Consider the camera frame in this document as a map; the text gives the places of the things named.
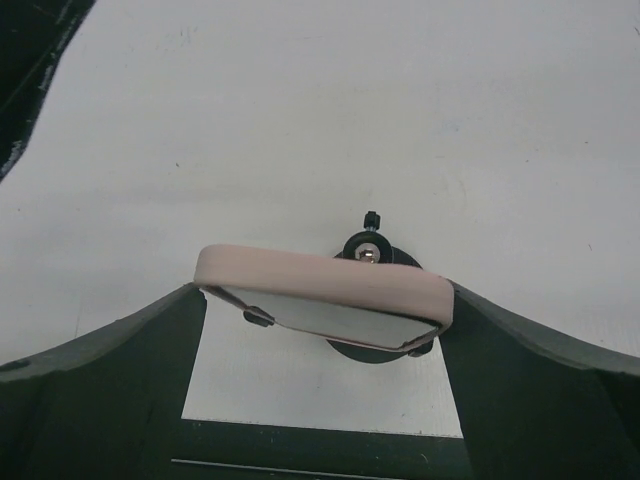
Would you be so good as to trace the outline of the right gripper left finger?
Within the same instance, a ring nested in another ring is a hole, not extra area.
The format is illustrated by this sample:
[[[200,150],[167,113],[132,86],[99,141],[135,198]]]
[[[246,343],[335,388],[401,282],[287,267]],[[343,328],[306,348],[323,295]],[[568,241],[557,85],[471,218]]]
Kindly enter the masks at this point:
[[[187,284],[2,365],[2,478],[168,478],[206,306]]]

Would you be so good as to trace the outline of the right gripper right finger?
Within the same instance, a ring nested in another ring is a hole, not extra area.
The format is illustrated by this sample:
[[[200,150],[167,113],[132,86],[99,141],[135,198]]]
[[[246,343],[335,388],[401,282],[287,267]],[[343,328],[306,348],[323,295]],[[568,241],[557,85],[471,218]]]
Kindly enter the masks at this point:
[[[638,478],[638,358],[454,294],[440,344],[475,478]]]

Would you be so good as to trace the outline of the black phone pink case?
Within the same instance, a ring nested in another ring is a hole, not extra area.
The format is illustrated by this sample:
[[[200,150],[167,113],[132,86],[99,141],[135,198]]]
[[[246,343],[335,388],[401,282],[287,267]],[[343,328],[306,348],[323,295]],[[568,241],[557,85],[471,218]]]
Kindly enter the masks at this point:
[[[384,352],[409,352],[453,323],[452,283],[414,266],[210,245],[193,282],[260,326]]]

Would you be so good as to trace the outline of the black phone stand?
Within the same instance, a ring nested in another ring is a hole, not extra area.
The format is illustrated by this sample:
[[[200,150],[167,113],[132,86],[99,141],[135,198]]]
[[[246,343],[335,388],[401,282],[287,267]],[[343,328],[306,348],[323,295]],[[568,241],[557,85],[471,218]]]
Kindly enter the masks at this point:
[[[363,221],[363,230],[352,235],[335,258],[356,260],[371,264],[400,264],[422,268],[408,253],[394,247],[378,230],[381,217],[375,211],[369,211]],[[400,359],[403,356],[418,358],[431,352],[434,341],[418,347],[409,353],[392,353],[367,349],[355,345],[328,340],[331,347],[341,355],[366,364],[383,364]]]

